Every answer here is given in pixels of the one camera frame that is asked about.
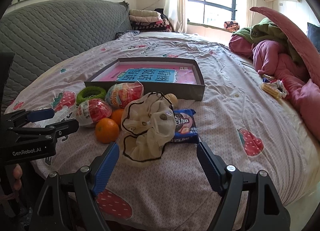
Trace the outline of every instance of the blue gripper pad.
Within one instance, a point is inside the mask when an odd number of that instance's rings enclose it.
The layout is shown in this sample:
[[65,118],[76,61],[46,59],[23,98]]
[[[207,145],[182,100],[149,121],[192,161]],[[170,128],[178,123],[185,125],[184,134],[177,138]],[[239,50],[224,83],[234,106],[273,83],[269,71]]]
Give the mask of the blue gripper pad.
[[103,155],[98,156],[93,160],[90,168],[91,175],[94,179],[93,187],[91,188],[94,197],[105,190],[118,158],[119,146],[116,143],[111,143]]
[[197,157],[212,190],[218,192],[220,196],[223,196],[227,188],[224,183],[226,172],[223,165],[219,163],[205,142],[197,145]]
[[54,117],[54,110],[53,109],[43,109],[43,110],[36,110],[32,111],[27,115],[27,120],[29,122],[38,122],[47,120]]

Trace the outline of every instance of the red plastic package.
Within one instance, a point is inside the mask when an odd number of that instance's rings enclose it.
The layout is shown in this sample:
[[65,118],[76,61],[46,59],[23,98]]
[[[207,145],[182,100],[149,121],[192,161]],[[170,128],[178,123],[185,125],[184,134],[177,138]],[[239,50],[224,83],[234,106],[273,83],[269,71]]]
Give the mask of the red plastic package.
[[80,126],[94,127],[103,118],[112,114],[112,108],[101,99],[82,102],[76,109],[76,120]]
[[113,85],[106,94],[105,101],[115,108],[125,108],[131,101],[143,96],[143,85],[135,83],[121,83]]

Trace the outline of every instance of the blue snack package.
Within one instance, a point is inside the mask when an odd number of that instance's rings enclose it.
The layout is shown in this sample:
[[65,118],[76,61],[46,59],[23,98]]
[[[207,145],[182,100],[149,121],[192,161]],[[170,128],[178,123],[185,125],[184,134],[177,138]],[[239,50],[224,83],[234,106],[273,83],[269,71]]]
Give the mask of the blue snack package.
[[176,129],[172,143],[199,143],[193,109],[174,110]]

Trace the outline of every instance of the window frame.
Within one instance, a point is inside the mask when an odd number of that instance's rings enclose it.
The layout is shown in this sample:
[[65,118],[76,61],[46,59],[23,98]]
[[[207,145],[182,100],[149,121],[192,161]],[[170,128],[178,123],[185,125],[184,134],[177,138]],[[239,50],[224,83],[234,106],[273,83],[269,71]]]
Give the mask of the window frame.
[[217,8],[221,8],[221,9],[225,9],[225,10],[228,10],[228,11],[231,11],[232,12],[232,17],[231,17],[231,20],[235,20],[236,18],[236,0],[232,0],[232,7],[227,7],[227,6],[224,6],[224,5],[218,5],[218,4],[215,4],[215,3],[211,3],[211,2],[207,2],[206,0],[188,0],[188,2],[196,2],[196,3],[201,3],[201,4],[204,4],[204,10],[203,10],[203,24],[204,24],[204,15],[205,15],[205,5],[211,5],[211,6],[214,6],[214,7],[217,7]]

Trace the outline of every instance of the strawberry print bed sheet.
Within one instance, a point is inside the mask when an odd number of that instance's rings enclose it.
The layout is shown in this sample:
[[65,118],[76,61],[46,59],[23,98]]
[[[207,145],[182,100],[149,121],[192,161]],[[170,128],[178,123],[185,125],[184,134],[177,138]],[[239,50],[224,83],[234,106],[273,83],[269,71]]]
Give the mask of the strawberry print bed sheet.
[[[281,106],[260,90],[234,54],[222,45],[195,36],[168,34],[170,38],[123,35],[72,57],[23,90],[6,112],[53,108],[53,119],[31,125],[44,127],[73,118],[75,98],[84,81],[117,58],[195,59],[206,84],[204,98],[202,102],[179,100],[179,109],[196,111],[200,138],[241,171],[266,170],[284,205],[300,198],[310,172],[308,158]],[[53,170],[71,173],[90,165],[105,149],[93,129],[80,128],[58,141],[54,157],[37,160],[34,165],[44,177]],[[244,199],[245,195],[235,228],[242,222]],[[118,162],[97,201],[108,220],[152,231],[199,231],[208,228],[220,197],[211,190],[197,160],[196,145],[168,144],[162,159],[146,168]]]

